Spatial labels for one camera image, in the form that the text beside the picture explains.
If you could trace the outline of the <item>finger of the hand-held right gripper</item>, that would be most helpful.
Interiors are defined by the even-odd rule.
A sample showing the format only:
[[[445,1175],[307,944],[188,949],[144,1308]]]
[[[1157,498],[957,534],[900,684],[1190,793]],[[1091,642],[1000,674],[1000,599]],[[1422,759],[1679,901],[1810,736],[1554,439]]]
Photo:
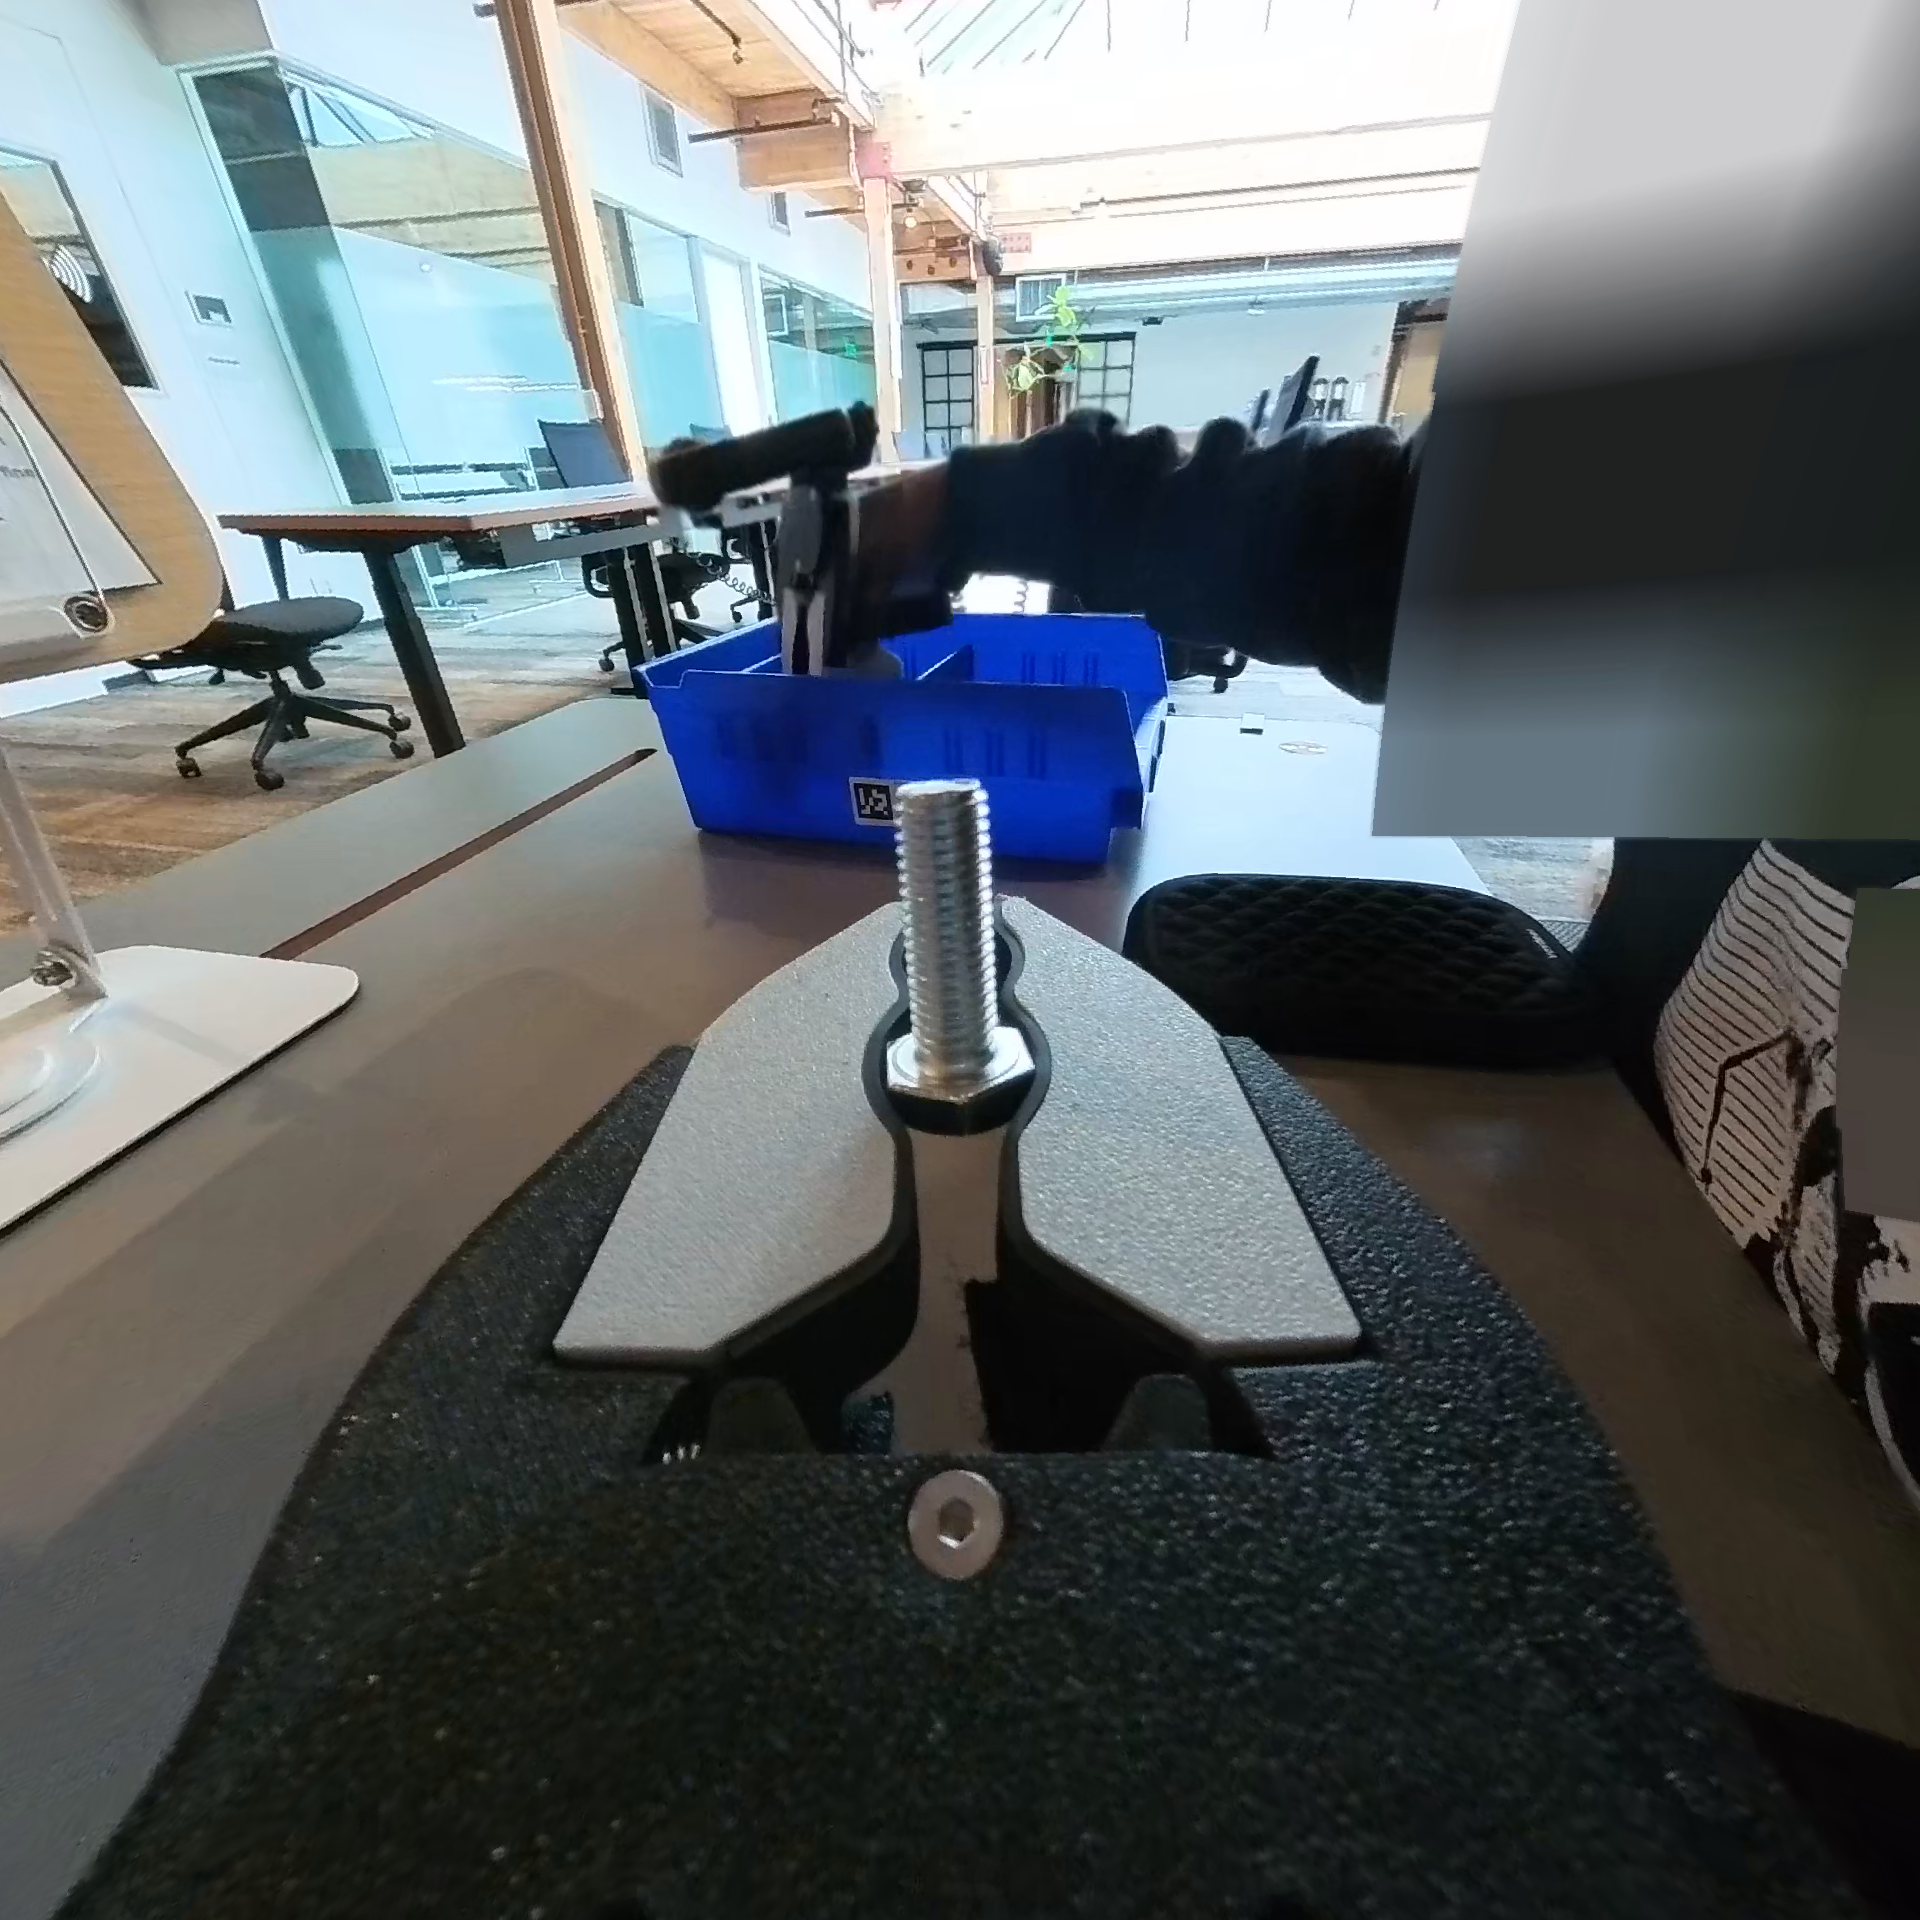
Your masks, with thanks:
[[[782,671],[898,681],[886,637],[905,572],[905,485],[790,485],[777,520]]]

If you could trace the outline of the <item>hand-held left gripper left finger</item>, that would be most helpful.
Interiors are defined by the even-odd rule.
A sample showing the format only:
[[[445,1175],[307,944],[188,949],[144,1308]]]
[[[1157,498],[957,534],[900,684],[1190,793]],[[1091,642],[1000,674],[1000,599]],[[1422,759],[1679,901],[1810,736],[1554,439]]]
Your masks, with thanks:
[[[570,1365],[718,1367],[881,1254],[900,1132],[865,1085],[900,1000],[900,907],[765,974],[718,1015],[553,1336]]]

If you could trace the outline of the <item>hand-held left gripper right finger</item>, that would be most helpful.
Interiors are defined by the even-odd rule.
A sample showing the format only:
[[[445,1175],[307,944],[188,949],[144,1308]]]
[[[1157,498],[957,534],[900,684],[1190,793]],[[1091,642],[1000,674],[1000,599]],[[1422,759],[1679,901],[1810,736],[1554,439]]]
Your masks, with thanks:
[[[1212,1024],[1030,901],[1002,924],[1045,1053],[1009,1132],[1013,1245],[1204,1365],[1354,1358],[1356,1310]]]

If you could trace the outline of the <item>blue divided plastic bin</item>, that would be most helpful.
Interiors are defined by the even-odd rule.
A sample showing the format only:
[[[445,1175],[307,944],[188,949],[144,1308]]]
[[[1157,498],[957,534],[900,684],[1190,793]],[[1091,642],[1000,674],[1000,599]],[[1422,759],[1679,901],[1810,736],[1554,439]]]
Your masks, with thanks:
[[[767,621],[637,668],[693,827],[869,849],[898,786],[975,781],[997,855],[1100,866],[1140,829],[1167,710],[1140,616],[957,613],[883,650],[889,674],[792,674]]]

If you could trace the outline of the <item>silver hex bolt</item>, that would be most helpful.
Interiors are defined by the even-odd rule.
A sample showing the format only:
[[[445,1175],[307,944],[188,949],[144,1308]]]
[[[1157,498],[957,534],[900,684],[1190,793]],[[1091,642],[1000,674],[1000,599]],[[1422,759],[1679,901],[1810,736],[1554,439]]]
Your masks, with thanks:
[[[990,800],[971,778],[901,782],[893,829],[903,1017],[879,1050],[883,1090],[918,1132],[982,1136],[1038,1072],[1002,1010]]]

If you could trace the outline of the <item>person's right forearm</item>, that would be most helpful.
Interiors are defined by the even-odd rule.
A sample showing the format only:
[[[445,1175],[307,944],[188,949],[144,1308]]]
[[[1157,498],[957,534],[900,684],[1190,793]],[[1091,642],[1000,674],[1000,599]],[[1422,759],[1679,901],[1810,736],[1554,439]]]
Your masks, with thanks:
[[[1340,504],[1321,538],[1316,668],[1337,693],[1381,708],[1393,656],[1428,423],[1396,441],[1384,429],[1334,442]]]

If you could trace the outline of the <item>person's right hand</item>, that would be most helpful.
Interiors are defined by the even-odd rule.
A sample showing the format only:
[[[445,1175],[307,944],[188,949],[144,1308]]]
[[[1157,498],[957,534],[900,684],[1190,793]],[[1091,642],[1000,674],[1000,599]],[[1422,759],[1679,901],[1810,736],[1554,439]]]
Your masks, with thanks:
[[[1326,668],[1340,627],[1321,604],[1335,452],[1319,427],[1259,447],[1224,419],[1181,451],[1167,429],[1082,412],[954,452],[927,543],[948,584],[1009,575],[1083,613],[1140,616],[1178,650]]]

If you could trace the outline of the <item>black office chair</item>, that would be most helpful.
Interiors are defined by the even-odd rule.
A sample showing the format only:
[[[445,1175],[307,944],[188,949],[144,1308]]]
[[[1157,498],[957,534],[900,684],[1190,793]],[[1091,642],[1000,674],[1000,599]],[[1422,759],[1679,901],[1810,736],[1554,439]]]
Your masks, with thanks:
[[[197,752],[255,729],[250,754],[251,782],[263,793],[284,786],[273,752],[310,738],[311,724],[371,734],[396,760],[415,752],[413,721],[387,701],[339,698],[325,689],[315,656],[353,633],[362,606],[341,597],[290,597],[217,613],[206,628],[165,650],[135,655],[129,666],[206,671],[214,681],[241,676],[263,686],[263,697],[239,713],[196,732],[174,749],[174,770],[197,782]]]
[[[611,587],[611,564],[621,560],[637,577],[640,568],[640,549],[627,549],[621,554],[603,554],[603,557],[582,557],[582,584],[589,599],[615,604],[618,597]],[[674,543],[660,543],[646,549],[651,554],[653,568],[660,583],[660,608],[666,611],[669,633],[666,639],[647,641],[646,646],[650,653],[647,660],[663,659],[669,653],[701,645],[705,641],[718,639],[719,628],[704,623],[697,600],[700,593],[707,587],[722,584],[733,593],[729,602],[729,621],[732,627],[740,627],[744,613],[751,611],[755,616],[763,616],[763,604],[757,589],[745,578],[736,578],[725,572],[727,554],[725,553],[704,553],[693,551]],[[597,671],[601,674],[614,674],[614,655],[621,653],[627,660],[637,660],[633,653],[637,641],[620,639],[618,645],[611,645],[597,659]]]

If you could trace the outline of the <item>green hanging plant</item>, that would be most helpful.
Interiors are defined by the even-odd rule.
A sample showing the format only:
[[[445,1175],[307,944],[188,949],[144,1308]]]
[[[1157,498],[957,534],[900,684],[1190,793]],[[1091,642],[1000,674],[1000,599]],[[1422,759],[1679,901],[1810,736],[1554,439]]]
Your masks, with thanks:
[[[1015,323],[1028,326],[1009,359],[1004,385],[1019,398],[1074,375],[1082,357],[1082,312],[1062,277],[1015,283]]]

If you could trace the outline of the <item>long wooden-edged desk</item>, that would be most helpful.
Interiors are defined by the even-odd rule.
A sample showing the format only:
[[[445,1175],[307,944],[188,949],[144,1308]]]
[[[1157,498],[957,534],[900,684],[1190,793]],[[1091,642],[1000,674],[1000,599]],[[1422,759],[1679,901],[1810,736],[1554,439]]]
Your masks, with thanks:
[[[399,557],[450,544],[493,571],[608,559],[615,650],[627,660],[629,698],[646,702],[644,668],[657,653],[669,653],[676,639],[656,549],[688,534],[692,520],[662,504],[647,483],[636,481],[555,493],[238,511],[214,517],[214,527],[268,546],[358,559],[423,743],[434,756],[450,756],[468,740],[402,578]]]

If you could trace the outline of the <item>instruction sheet sign stand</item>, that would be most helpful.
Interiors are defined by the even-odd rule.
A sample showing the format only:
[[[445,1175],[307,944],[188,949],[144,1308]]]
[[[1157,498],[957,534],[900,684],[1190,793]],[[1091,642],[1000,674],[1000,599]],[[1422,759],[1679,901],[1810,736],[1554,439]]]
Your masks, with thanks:
[[[164,506],[183,557],[140,528],[131,427],[105,452],[56,423],[3,367],[3,683],[79,660],[129,659],[168,637],[201,594],[207,543]],[[97,944],[35,805],[2,759],[3,870],[25,911],[30,956],[2,997],[2,1223],[10,1232],[239,1082],[356,998],[351,970],[193,947]]]

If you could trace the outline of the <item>wooden support post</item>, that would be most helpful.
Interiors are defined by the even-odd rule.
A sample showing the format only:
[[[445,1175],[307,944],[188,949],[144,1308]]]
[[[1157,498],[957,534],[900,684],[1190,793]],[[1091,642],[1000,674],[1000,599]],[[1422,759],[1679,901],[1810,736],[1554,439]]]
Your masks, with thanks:
[[[868,277],[875,359],[875,460],[900,466],[901,342],[900,342],[900,265],[891,182],[881,177],[860,181],[862,221],[865,228]]]
[[[492,19],[574,362],[614,452],[631,478],[641,478],[644,421],[631,391],[592,181],[574,137],[560,6],[492,2]]]

